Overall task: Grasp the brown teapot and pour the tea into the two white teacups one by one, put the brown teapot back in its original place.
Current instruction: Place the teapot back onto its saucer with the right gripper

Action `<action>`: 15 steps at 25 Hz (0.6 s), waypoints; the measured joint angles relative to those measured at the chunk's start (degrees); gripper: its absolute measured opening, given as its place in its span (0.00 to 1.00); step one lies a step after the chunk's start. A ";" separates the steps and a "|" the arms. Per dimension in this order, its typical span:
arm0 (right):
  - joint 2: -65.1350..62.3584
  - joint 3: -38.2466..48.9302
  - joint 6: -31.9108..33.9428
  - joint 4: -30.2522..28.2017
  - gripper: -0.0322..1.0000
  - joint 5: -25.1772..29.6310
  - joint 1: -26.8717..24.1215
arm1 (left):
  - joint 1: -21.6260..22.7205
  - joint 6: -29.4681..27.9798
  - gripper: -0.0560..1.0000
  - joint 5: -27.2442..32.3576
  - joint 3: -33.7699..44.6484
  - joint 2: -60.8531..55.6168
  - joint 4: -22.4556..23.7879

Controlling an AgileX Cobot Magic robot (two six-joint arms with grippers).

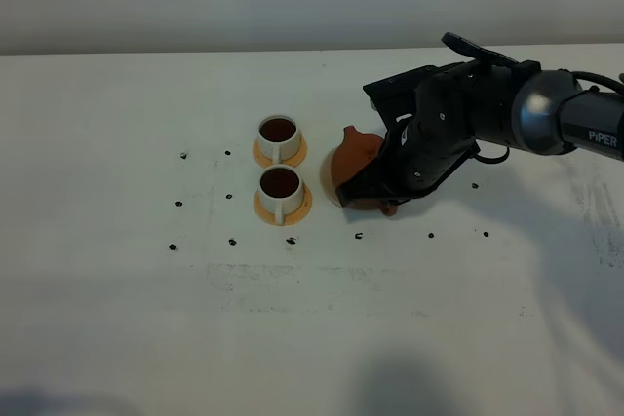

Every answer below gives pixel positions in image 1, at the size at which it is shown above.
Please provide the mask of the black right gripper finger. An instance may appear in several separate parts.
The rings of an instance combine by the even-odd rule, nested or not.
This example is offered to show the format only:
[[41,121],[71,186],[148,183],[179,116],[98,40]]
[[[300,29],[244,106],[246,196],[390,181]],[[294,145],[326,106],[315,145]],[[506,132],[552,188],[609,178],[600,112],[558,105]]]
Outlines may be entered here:
[[390,208],[405,202],[385,184],[384,172],[376,157],[337,158],[335,195],[343,208]]

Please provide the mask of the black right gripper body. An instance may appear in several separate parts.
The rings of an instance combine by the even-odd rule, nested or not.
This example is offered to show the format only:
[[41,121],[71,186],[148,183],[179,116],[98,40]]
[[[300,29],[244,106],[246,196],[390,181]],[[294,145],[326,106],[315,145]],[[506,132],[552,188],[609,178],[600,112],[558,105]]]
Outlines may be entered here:
[[457,62],[416,89],[416,113],[387,134],[379,154],[385,184],[405,201],[422,198],[478,155],[479,140],[517,148],[511,105],[519,86],[510,68]]

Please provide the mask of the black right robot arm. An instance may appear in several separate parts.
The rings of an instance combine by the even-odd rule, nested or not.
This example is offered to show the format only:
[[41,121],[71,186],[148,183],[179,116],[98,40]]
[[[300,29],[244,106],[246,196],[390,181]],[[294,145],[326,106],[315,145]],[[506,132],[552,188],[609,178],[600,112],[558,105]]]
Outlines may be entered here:
[[479,142],[543,156],[623,158],[623,86],[536,61],[426,65],[364,87],[386,126],[372,160],[336,187],[340,204],[398,206],[434,192]]

